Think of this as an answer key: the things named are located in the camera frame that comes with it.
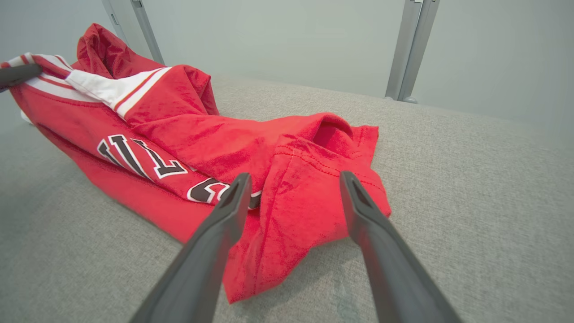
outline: black letter with white outline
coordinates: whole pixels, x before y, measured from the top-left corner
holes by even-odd
[[[217,185],[221,185],[223,188],[220,190],[213,190],[212,187]],[[214,198],[217,198],[217,201],[219,201],[221,199],[221,195],[228,188],[229,184],[222,183],[215,178],[208,178],[190,188],[189,191],[187,191],[187,198],[194,202],[211,203]]]
[[[126,164],[128,164],[130,168],[136,172],[136,174],[150,179],[149,176],[144,172],[144,169],[140,165],[139,160],[135,156],[134,152],[127,144],[127,140],[124,135],[115,134],[113,136],[109,136],[108,139],[110,140],[110,143],[116,147]]]
[[[102,139],[100,141],[100,144],[98,145],[98,152],[104,158],[106,158],[109,161],[111,161],[112,163],[122,167],[122,165],[120,165],[120,163],[115,159],[114,155],[111,154],[110,147],[107,145],[106,139]]]
[[[133,138],[131,140],[138,144],[141,148],[145,149],[148,155],[152,158],[153,162],[156,164],[154,170],[156,171],[157,177],[160,179],[169,175],[187,174],[187,170],[183,168],[177,160],[169,160],[171,165],[167,165],[166,162],[157,154],[157,152],[149,148],[145,142]]]

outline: stitching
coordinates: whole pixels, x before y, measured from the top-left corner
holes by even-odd
[[[48,78],[45,78],[42,75],[38,75],[37,76],[39,79],[43,80],[44,82],[48,82],[50,84],[53,84],[55,86],[59,86],[59,87],[63,87],[64,89],[69,89],[69,90],[74,90],[77,91],[73,86],[71,86],[70,84],[62,84],[62,83],[58,83],[57,81],[54,80],[50,80]]]
[[[281,181],[283,182],[283,178],[285,178],[285,174],[287,173],[287,171],[289,170],[289,166],[291,165],[291,162],[293,161],[293,158],[291,158],[289,160],[289,164],[287,164],[287,167],[285,167],[285,171],[283,172],[283,176],[281,177]],[[277,191],[279,190],[279,187],[281,187],[281,185],[277,186],[277,189],[275,190],[273,196],[273,203],[269,206],[269,210],[273,211],[273,206],[275,205],[275,201],[277,199]],[[257,292],[257,285],[258,285],[258,281],[259,281],[259,268],[261,267],[261,257],[263,257],[263,250],[265,249],[265,243],[267,242],[267,233],[269,232],[269,222],[271,221],[271,216],[267,217],[267,221],[265,221],[265,233],[263,234],[263,242],[261,243],[261,247],[259,248],[259,262],[257,263],[257,268],[255,269],[255,286],[253,286],[253,294],[255,294]]]
[[[308,160],[305,160],[305,159],[304,159],[302,156],[300,156],[300,155],[292,155],[292,154],[286,153],[286,152],[278,152],[278,153],[275,153],[275,155],[287,155],[287,156],[292,156],[292,157],[299,157],[301,160],[303,160],[304,162],[307,162],[309,165],[313,166],[315,169],[317,169],[317,170],[320,171],[320,172],[323,172],[323,173],[325,173],[325,174],[327,174],[327,175],[331,175],[331,176],[334,176],[334,177],[338,177],[338,176],[339,176],[338,174],[332,174],[332,173],[330,173],[330,172],[326,172],[326,171],[324,171],[324,170],[320,170],[320,169],[317,168],[315,165],[313,165],[313,163],[309,162]],[[325,166],[325,168],[329,168],[329,169],[331,169],[331,170],[334,170],[334,171],[337,171],[337,172],[341,172],[341,170],[337,170],[337,169],[332,168],[332,167]],[[356,173],[354,173],[354,174],[355,174],[357,177],[361,176],[361,177],[363,177],[363,178],[368,178],[367,176],[364,176],[364,175],[362,175],[362,174],[356,174]],[[361,183],[369,184],[370,186],[373,186],[373,187],[375,187],[376,189],[379,189],[379,190],[381,190],[381,191],[383,190],[383,189],[382,189],[381,187],[379,187],[378,185],[373,184],[373,183],[370,183],[370,182],[365,182],[365,181],[361,180]]]
[[[363,142],[363,134],[364,134],[364,128],[361,128],[360,134],[359,134],[359,142],[357,143],[357,147],[360,147],[360,144]]]
[[[89,89],[87,89],[86,87],[84,87],[84,86],[83,86],[83,85],[81,85],[80,83],[78,83],[78,82],[74,81],[73,79],[69,79],[69,80],[68,80],[68,79],[66,79],[65,81],[66,81],[66,82],[68,82],[68,83],[74,83],[74,84],[75,84],[77,87],[81,87],[81,88],[83,88],[83,89],[84,89],[84,91],[86,91],[86,92],[88,92],[88,93],[92,94],[93,96],[97,97],[97,100],[99,100],[100,102],[102,102],[102,101],[103,101],[103,100],[102,100],[102,99],[100,99],[100,97],[99,97],[98,95],[96,95],[94,92],[90,91]]]
[[[70,70],[73,71],[73,68],[72,68],[70,65],[68,65],[68,63],[66,63],[66,62],[64,61],[64,58],[63,58],[63,57],[61,57],[60,55],[54,55],[54,56],[55,56],[57,59],[59,59],[60,62],[62,62],[62,64],[64,64],[64,66],[68,67]]]
[[[292,147],[289,147],[289,146],[286,146],[286,145],[275,146],[275,148],[281,148],[281,147],[283,147],[283,148],[288,148],[289,150],[293,151],[293,148],[292,148]],[[360,155],[357,156],[357,157],[352,157],[352,156],[355,155],[356,153],[359,153]],[[360,150],[357,150],[357,151],[355,151],[355,152],[353,152],[353,153],[351,153],[351,154],[349,155],[349,159],[357,159],[357,158],[362,157],[362,156],[363,156],[363,152],[360,151]],[[327,168],[330,168],[330,169],[332,169],[332,170],[336,170],[336,169],[331,168],[331,167],[326,166],[326,165],[323,165],[323,166],[325,166],[325,167],[327,167]]]
[[[46,98],[46,99],[50,99],[50,100],[53,100],[53,101],[56,101],[56,102],[61,102],[61,103],[67,103],[67,104],[69,104],[69,102],[64,101],[64,100],[70,100],[70,101],[74,101],[74,104],[75,104],[75,105],[85,106],[85,107],[94,107],[95,105],[101,105],[101,104],[103,104],[101,101],[99,101],[99,102],[86,102],[86,101],[78,101],[78,100],[69,99],[69,98],[62,98],[62,97],[58,97],[56,94],[50,94],[50,93],[46,93],[46,92],[44,92],[44,91],[42,91],[42,90],[38,90],[38,89],[34,88],[33,86],[28,85],[28,84],[26,84],[26,86],[28,86],[28,88],[26,88],[27,90],[33,91],[35,94],[37,94],[37,95],[39,95],[39,96],[41,96],[41,97],[44,97],[44,98]]]

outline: jersey lettering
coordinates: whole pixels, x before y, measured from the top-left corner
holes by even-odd
[[[194,202],[211,203],[214,198],[219,201],[228,188],[229,184],[219,182],[215,178],[208,178],[190,188],[187,192],[187,198]]]
[[[124,135],[115,134],[113,136],[109,136],[108,139],[110,140],[110,143],[116,147],[124,162],[126,162],[126,164],[130,166],[134,172],[136,172],[141,177],[149,179],[149,176],[144,172],[144,169],[140,165],[139,160],[135,156],[134,152],[127,144],[127,140]]]
[[[149,180],[152,180],[144,171],[138,158],[128,145],[127,139],[124,135],[115,134],[113,136],[108,136],[108,140],[110,144],[115,147],[115,150],[118,152],[118,154],[122,156],[123,161],[136,174],[148,178]],[[138,139],[131,139],[131,140],[148,153],[149,157],[156,165],[154,167],[154,170],[159,179],[162,179],[170,175],[188,173],[187,169],[182,167],[181,163],[177,160],[168,160],[169,163],[166,163],[161,158],[161,156],[155,150],[149,148],[148,145],[143,140]],[[122,167],[122,164],[110,152],[110,146],[108,145],[105,139],[102,139],[98,144],[98,152],[105,159]],[[196,171],[196,169],[194,168],[190,167],[190,169],[194,172]],[[208,178],[202,181],[201,183],[198,183],[193,187],[191,187],[187,192],[187,199],[194,202],[217,204],[221,200],[223,193],[225,193],[225,191],[227,191],[229,187],[230,187],[229,184],[222,183],[216,180],[215,178]],[[249,209],[253,210],[258,208],[260,203],[261,203],[261,191],[251,194]]]
[[[160,179],[169,175],[187,174],[187,170],[183,168],[177,160],[169,160],[171,165],[167,165],[166,162],[157,154],[157,152],[149,148],[145,142],[137,139],[131,140],[138,144],[141,148],[145,149],[148,155],[152,158],[153,162],[156,164],[154,170],[156,171],[157,177]]]
[[[105,139],[102,139],[100,141],[100,144],[98,145],[98,152],[100,153],[100,155],[102,155],[104,158],[108,159],[109,161],[111,161],[112,163],[118,165],[121,167],[120,163],[115,159],[115,157],[110,153],[110,147],[107,145],[107,142]]]

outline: white wall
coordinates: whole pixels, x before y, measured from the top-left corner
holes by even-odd
[[[91,23],[114,31],[99,0],[1,0],[0,8],[0,61],[31,52],[73,63],[77,41]],[[0,134],[22,122],[10,93],[0,94]]]
[[[574,138],[573,17],[572,0],[443,0],[413,96]]]
[[[384,97],[404,0],[146,0],[167,65]]]

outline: clothing pile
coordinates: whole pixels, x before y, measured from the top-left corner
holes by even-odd
[[[249,215],[223,278],[230,303],[277,286],[310,248],[346,237],[340,171],[390,215],[370,168],[377,127],[330,113],[220,116],[209,75],[141,57],[96,24],[80,38],[76,63],[26,53],[1,67],[30,63],[43,73],[10,91],[31,122],[93,184],[182,243],[229,183],[251,174]]]

